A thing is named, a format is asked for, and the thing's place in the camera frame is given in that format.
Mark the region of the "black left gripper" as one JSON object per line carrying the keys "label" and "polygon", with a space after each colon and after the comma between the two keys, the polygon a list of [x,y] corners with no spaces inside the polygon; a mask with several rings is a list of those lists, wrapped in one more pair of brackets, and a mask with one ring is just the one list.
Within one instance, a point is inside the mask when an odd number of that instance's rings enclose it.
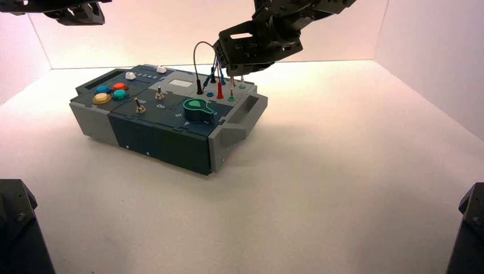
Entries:
{"label": "black left gripper", "polygon": [[[83,0],[4,0],[1,1],[2,13],[43,13],[64,26],[75,26],[76,18],[81,25],[103,25],[105,17],[98,4],[111,1]],[[75,16],[69,10],[75,8]]]}

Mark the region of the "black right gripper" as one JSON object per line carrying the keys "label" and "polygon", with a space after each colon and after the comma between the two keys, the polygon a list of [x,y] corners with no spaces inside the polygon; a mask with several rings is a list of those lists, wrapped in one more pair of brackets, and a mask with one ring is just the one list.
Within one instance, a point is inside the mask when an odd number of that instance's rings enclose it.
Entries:
{"label": "black right gripper", "polygon": [[215,53],[228,76],[263,71],[300,52],[301,12],[259,11],[250,21],[219,32]]}

